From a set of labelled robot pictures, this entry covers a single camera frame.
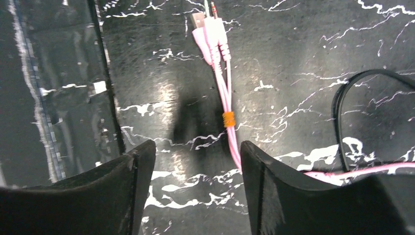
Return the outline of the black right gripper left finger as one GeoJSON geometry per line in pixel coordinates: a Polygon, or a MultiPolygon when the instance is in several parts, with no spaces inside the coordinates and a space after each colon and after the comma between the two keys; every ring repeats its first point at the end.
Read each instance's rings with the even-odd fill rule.
{"type": "Polygon", "coordinates": [[[3,235],[137,235],[156,159],[154,141],[50,186],[1,188],[3,235]]]}

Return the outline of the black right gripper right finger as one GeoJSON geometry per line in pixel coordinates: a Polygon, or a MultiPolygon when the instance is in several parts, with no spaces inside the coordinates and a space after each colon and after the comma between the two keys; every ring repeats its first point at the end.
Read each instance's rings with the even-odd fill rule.
{"type": "Polygon", "coordinates": [[[412,235],[413,175],[373,175],[335,186],[241,144],[253,235],[412,235]]]}

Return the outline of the pink headphones with cable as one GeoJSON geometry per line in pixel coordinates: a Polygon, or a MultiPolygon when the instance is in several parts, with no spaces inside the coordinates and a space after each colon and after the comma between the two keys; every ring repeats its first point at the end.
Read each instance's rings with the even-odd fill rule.
{"type": "MultiPolygon", "coordinates": [[[[227,33],[223,20],[217,14],[214,2],[208,0],[204,1],[204,8],[204,12],[193,13],[191,15],[191,21],[194,27],[192,35],[195,43],[203,54],[205,62],[212,67],[224,110],[222,114],[223,125],[227,131],[231,157],[236,167],[241,169],[241,155],[237,146],[235,130],[236,120],[234,112],[232,111],[231,51],[228,45],[227,33]]],[[[363,175],[369,175],[372,173],[395,174],[400,168],[413,169],[415,167],[413,162],[399,162],[374,166],[366,169],[350,170],[343,145],[341,111],[347,92],[358,81],[371,75],[387,76],[404,85],[407,85],[411,89],[415,88],[414,80],[386,69],[367,70],[348,79],[346,84],[339,89],[332,105],[335,137],[344,172],[336,174],[309,171],[306,172],[305,175],[333,185],[341,185],[341,183],[345,180],[363,175]]]]}

